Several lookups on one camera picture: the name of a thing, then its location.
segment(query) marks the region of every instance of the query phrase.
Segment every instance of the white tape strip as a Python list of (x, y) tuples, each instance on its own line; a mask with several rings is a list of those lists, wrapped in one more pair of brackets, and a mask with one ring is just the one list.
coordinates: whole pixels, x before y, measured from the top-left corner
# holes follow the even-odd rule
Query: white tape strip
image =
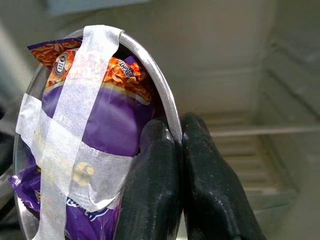
[(37, 128), (41, 111), (41, 101), (35, 97), (24, 94), (15, 131), (21, 135), (22, 140), (31, 147), (34, 132)]
[(40, 114), (31, 146), (41, 167), (40, 224), (34, 240), (65, 239), (66, 200), (73, 166), (109, 60), (119, 47), (121, 32), (103, 25), (84, 28), (82, 45), (65, 80), (53, 118)]
[[(23, 99), (16, 132), (21, 135), (22, 139), (31, 139), (36, 132), (34, 145), (24, 142), (32, 148), (32, 153), (38, 159), (45, 145), (44, 135), (47, 135), (48, 125), (52, 119), (41, 109), (40, 100), (28, 94), (25, 94)], [(43, 125), (42, 128), (37, 128), (39, 118), (41, 119), (40, 124)], [(60, 134), (66, 135), (64, 132), (67, 130), (59, 129), (57, 132), (60, 131)], [(88, 212), (95, 212), (105, 207), (115, 208), (118, 203), (116, 198), (129, 172), (132, 159), (132, 157), (99, 151), (81, 141), (73, 167), (69, 197)]]

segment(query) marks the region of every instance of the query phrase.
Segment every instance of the noodle packet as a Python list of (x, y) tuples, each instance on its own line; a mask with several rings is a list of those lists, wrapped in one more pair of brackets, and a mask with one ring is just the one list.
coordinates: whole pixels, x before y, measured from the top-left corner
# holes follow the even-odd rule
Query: noodle packet
[[(38, 61), (51, 69), (42, 95), (42, 109), (50, 118), (55, 113), (66, 77), (80, 46), (81, 39), (69, 38), (28, 47)], [(155, 92), (149, 75), (135, 56), (112, 57), (106, 66), (82, 141), (108, 154), (135, 156), (139, 152), (142, 129), (155, 116)], [(67, 125), (73, 124), (69, 119), (63, 121)], [(31, 152), (28, 162), (27, 168), (12, 176), (9, 181), (22, 202), (39, 212), (41, 170), (36, 166)], [(68, 198), (66, 236), (71, 240), (111, 240), (119, 207), (88, 212)]]

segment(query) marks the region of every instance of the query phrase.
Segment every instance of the purple snack packet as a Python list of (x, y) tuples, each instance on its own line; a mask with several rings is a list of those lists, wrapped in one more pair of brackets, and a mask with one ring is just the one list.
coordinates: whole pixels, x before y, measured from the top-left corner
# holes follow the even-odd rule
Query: purple snack packet
[[(43, 46), (49, 45), (50, 42), (46, 42), (45, 45), (40, 44), (39, 46), (43, 51)], [(37, 53), (37, 49), (34, 47), (32, 51)], [(66, 61), (72, 63), (76, 51), (68, 49), (66, 52), (68, 56)], [(64, 75), (57, 77), (55, 75), (56, 65), (53, 63), (42, 95), (42, 109), (50, 118), (55, 113), (64, 80), (71, 65), (69, 64), (69, 68), (65, 69)], [(115, 73), (117, 78), (124, 79), (124, 85), (119, 87), (118, 82), (113, 81), (110, 74)], [(131, 80), (132, 77), (135, 78), (136, 85), (126, 84), (129, 77)], [(135, 156), (139, 150), (142, 129), (155, 113), (155, 105), (151, 101), (150, 94), (148, 95), (148, 90), (151, 89), (149, 80), (134, 57), (128, 57), (125, 61), (113, 57), (106, 69), (82, 141), (101, 152), (119, 156)], [(40, 212), (41, 170), (36, 165), (31, 153), (27, 168), (10, 177), (9, 181), (23, 203), (30, 209)], [(66, 202), (66, 236), (71, 240), (112, 240), (119, 208), (118, 205), (115, 209), (105, 207), (96, 212), (87, 212), (71, 198), (68, 198)]]

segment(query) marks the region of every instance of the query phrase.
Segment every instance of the stainless steel bowl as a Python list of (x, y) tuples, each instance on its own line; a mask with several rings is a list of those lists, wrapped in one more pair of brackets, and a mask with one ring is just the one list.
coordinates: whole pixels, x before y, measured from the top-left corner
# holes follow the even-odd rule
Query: stainless steel bowl
[[(78, 38), (82, 35), (83, 29), (79, 29), (65, 38)], [(146, 71), (151, 76), (153, 83), (160, 95), (173, 139), (177, 144), (181, 145), (182, 129), (178, 111), (172, 92), (160, 68), (147, 50), (144, 49), (135, 39), (123, 32), (121, 33), (119, 40), (119, 50), (130, 51), (132, 54), (134, 54), (141, 61)], [(39, 64), (26, 93), (40, 100), (49, 74), (50, 70), (47, 67), (44, 67), (42, 64)], [(14, 139), (13, 152), (13, 165), (15, 173), (19, 173), (26, 168), (28, 159), (26, 156), (26, 148), (26, 144), (21, 140), (20, 135), (17, 134)], [(17, 195), (15, 195), (15, 202), (22, 234), (26, 240), (31, 240), (37, 233), (39, 220), (24, 206), (21, 199), (17, 197)]]

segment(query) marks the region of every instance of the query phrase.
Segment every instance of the white wall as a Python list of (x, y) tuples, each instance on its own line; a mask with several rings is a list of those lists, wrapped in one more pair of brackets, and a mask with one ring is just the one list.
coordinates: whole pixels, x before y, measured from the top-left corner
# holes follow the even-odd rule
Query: white wall
[(49, 19), (39, 0), (0, 2), (0, 19), (26, 45), (85, 25), (122, 28), (155, 58), (181, 113), (252, 110), (273, 0), (153, 0)]
[[(276, 45), (263, 80), (265, 124), (319, 124), (320, 1), (278, 0), (270, 39)], [(279, 134), (276, 146), (298, 189), (293, 208), (271, 240), (320, 239), (320, 133)]]

